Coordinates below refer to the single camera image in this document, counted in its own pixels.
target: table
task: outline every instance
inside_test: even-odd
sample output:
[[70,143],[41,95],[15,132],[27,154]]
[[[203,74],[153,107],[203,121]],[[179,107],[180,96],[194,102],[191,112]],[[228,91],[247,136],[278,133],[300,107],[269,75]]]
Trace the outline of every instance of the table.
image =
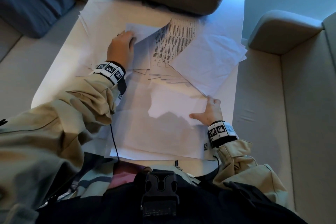
[[[241,41],[243,18],[244,18],[244,1],[245,0],[223,0],[225,9],[222,9],[220,14],[225,21],[225,28],[229,37],[237,42]],[[111,2],[113,0],[89,0],[86,8],[92,5],[93,2]],[[36,107],[40,104],[53,100],[54,96],[65,86],[70,84],[75,77],[77,68],[79,67],[79,57],[81,52],[87,50],[88,41],[82,23],[77,20],[68,38],[63,44],[53,64],[41,82],[36,94],[34,95],[31,107]],[[223,111],[224,120],[232,123],[233,108],[235,103],[236,84],[237,84],[238,66],[232,71],[227,80],[220,87],[215,97],[222,100],[221,109]],[[171,84],[175,90],[186,90],[183,85]],[[189,94],[199,94],[199,92],[190,87]],[[105,155],[106,141],[94,140],[83,145],[83,150],[86,152]],[[166,161],[136,161],[127,160],[129,162],[150,166],[150,165],[174,165],[173,160]],[[204,175],[213,171],[217,167],[217,162],[192,159],[180,160],[179,166],[183,171],[195,176]]]

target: beige jacket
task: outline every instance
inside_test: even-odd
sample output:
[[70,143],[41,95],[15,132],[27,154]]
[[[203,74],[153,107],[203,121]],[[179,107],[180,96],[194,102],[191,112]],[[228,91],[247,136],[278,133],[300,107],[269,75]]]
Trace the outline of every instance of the beige jacket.
[[[81,145],[111,123],[119,91],[105,77],[77,78],[49,103],[24,112],[0,127],[0,223],[34,223],[37,209],[82,167]],[[287,192],[268,165],[249,157],[251,143],[222,145],[223,181],[254,185],[269,199],[287,207]],[[56,177],[57,184],[50,186]]]

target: wristband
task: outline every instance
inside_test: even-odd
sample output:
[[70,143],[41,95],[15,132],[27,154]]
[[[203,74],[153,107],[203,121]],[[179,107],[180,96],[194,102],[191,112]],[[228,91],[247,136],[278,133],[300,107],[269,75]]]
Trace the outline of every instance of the wristband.
[[125,69],[117,62],[104,62],[99,64],[93,70],[93,73],[103,75],[112,82],[113,85],[118,84],[117,87],[120,94],[115,99],[115,103],[118,105],[127,88],[125,82]]
[[222,120],[215,121],[208,127],[208,138],[212,148],[239,139],[233,127]]

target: person's right hand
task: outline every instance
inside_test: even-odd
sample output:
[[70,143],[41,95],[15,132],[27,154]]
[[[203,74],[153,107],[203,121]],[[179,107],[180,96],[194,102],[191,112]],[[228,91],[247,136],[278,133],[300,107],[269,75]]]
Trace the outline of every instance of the person's right hand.
[[191,113],[190,118],[199,120],[206,126],[210,126],[213,122],[223,120],[221,111],[221,101],[208,97],[208,103],[203,113]]
[[123,31],[113,38],[107,49],[107,60],[115,61],[124,67],[126,70],[134,57],[134,32]]

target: pink cloth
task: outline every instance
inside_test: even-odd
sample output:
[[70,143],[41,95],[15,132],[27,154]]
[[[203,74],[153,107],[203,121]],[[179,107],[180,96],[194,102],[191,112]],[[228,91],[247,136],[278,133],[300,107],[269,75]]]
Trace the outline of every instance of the pink cloth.
[[118,164],[115,164],[112,181],[108,186],[108,189],[133,182],[137,173],[141,172],[143,169],[144,166],[120,161]]

